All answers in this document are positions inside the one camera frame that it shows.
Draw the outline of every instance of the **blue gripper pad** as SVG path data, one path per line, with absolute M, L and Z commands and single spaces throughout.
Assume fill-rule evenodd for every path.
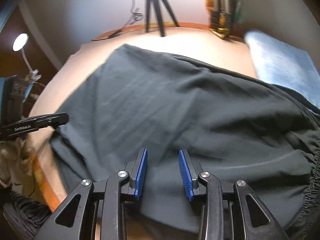
M 179 167 L 186 195 L 189 198 L 189 201 L 192 201 L 194 197 L 194 193 L 192 191 L 192 179 L 182 150 L 179 151 Z
M 142 187 L 143 187 L 143 183 L 144 183 L 144 179 L 146 177 L 146 171 L 147 171 L 147 161 L 148 161 L 148 151 L 147 149 L 145 149 L 140 162 L 140 167 L 139 167 L 138 175 L 136 179 L 136 190 L 134 192 L 134 197 L 137 199 L 139 199 L 142 193 Z

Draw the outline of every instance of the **white wall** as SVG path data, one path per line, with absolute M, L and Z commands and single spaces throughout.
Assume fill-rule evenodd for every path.
M 168 0 L 179 22 L 208 23 L 204 0 Z M 320 69 L 320 27 L 302 0 L 243 0 L 244 26 L 306 50 Z M 136 0 L 140 12 L 145 0 Z M 29 16 L 55 53 L 65 62 L 81 44 L 104 32 L 122 27 L 128 20 L 131 0 L 23 0 L 20 10 Z M 165 21 L 170 21 L 163 10 Z

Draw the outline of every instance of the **beige table surface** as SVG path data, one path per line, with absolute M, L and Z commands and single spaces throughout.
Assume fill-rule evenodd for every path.
M 210 31 L 190 28 L 167 28 L 166 37 L 158 30 L 150 33 L 133 31 L 118 37 L 94 41 L 81 46 L 49 82 L 33 106 L 30 116 L 52 114 L 110 54 L 122 44 L 130 44 L 157 52 L 168 52 L 194 58 L 256 78 L 248 47 L 238 41 L 224 41 Z M 67 196 L 48 143 L 53 129 L 48 127 L 29 134 L 36 152 L 35 177 L 47 204 L 54 210 Z

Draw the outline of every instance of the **black tripod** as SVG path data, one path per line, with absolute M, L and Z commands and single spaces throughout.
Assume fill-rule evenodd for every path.
M 160 10 L 160 5 L 159 5 L 159 0 L 147 0 L 146 2 L 146 32 L 149 32 L 149 22 L 150 22 L 150 2 L 153 2 L 153 5 L 155 7 L 155 12 L 156 12 L 156 17 L 157 17 L 157 21 L 158 21 L 158 25 L 160 28 L 160 35 L 161 37 L 164 37 L 164 27 L 163 27 L 163 21 L 162 21 L 162 15 L 161 15 L 161 10 Z M 167 8 L 174 24 L 179 27 L 179 24 L 177 22 L 176 17 L 173 14 L 173 11 L 168 3 L 167 0 L 162 0 L 164 6 Z

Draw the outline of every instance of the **beige cloth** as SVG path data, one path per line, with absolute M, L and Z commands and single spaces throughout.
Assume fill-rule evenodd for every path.
M 30 142 L 16 138 L 0 143 L 0 185 L 22 184 L 24 176 L 31 175 Z

